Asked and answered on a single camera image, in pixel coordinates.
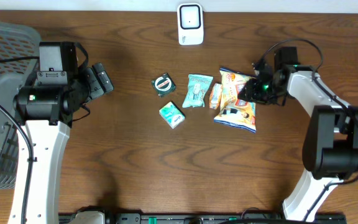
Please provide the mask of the yellow blue snack bag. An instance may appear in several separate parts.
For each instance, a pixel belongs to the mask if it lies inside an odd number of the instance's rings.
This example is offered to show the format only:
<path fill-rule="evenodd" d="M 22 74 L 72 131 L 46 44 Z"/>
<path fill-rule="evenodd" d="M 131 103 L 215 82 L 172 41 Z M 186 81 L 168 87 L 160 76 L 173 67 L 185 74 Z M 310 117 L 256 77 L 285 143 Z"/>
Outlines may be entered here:
<path fill-rule="evenodd" d="M 255 133 L 256 104 L 238 97 L 238 94 L 252 77 L 227 68 L 220 68 L 219 72 L 223 92 L 220 112 L 214 117 L 214 122 Z"/>

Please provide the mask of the small orange white packet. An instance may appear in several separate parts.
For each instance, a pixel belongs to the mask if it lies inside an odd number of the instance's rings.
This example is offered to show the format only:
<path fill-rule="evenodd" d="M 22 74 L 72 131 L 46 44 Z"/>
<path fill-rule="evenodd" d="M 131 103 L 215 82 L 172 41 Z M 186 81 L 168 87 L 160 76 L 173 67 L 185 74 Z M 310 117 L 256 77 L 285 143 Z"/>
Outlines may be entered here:
<path fill-rule="evenodd" d="M 211 94 L 209 96 L 209 108 L 216 110 L 220 105 L 221 96 L 223 92 L 223 86 L 220 83 L 215 83 Z"/>

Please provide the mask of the dark green round-logo packet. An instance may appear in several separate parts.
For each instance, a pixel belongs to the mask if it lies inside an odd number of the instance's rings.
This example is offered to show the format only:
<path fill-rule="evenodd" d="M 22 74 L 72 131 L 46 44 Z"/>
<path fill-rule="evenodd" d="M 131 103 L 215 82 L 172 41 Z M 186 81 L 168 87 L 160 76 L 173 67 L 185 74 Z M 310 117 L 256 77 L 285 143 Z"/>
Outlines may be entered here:
<path fill-rule="evenodd" d="M 151 85 L 159 97 L 164 97 L 176 90 L 176 84 L 168 73 L 153 79 Z"/>

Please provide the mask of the teal candy pouch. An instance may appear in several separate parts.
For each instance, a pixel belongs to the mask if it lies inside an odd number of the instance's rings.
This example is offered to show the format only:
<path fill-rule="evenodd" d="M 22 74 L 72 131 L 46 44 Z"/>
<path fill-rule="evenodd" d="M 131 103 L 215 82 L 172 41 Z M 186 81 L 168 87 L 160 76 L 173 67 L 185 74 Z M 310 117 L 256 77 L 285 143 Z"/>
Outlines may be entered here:
<path fill-rule="evenodd" d="M 204 107 L 204 96 L 212 84 L 213 77 L 208 75 L 189 74 L 188 78 L 188 91 L 182 107 Z"/>

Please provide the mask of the green white tissue pack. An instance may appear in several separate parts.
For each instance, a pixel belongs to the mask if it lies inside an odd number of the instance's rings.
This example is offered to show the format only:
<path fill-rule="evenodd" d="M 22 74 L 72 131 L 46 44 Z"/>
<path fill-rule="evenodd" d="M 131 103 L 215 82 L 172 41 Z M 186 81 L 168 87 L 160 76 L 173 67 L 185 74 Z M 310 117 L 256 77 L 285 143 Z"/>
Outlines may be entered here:
<path fill-rule="evenodd" d="M 168 102 L 159 110 L 160 116 L 167 122 L 167 124 L 175 129 L 180 123 L 185 120 L 185 115 L 172 102 Z"/>

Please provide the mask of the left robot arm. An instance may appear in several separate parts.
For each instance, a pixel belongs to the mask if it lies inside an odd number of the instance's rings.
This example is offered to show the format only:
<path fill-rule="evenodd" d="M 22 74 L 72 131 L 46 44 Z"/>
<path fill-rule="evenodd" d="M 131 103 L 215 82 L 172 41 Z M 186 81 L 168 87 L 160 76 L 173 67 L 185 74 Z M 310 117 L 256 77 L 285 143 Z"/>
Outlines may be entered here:
<path fill-rule="evenodd" d="M 62 160 L 80 109 L 113 91 L 101 63 L 79 64 L 77 42 L 41 42 L 39 67 L 14 97 L 19 157 L 9 223 L 58 223 Z"/>

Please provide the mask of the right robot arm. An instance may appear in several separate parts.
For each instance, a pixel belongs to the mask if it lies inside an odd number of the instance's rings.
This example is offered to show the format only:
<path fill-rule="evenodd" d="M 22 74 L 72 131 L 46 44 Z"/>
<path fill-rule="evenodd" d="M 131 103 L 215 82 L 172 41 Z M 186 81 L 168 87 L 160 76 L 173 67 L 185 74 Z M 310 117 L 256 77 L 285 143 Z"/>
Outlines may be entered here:
<path fill-rule="evenodd" d="M 335 95 L 317 67 L 302 65 L 296 47 L 275 50 L 273 66 L 263 57 L 252 66 L 255 75 L 240 99 L 272 105 L 290 96 L 310 116 L 302 148 L 305 169 L 282 211 L 287 220 L 311 223 L 336 187 L 358 181 L 358 106 Z"/>

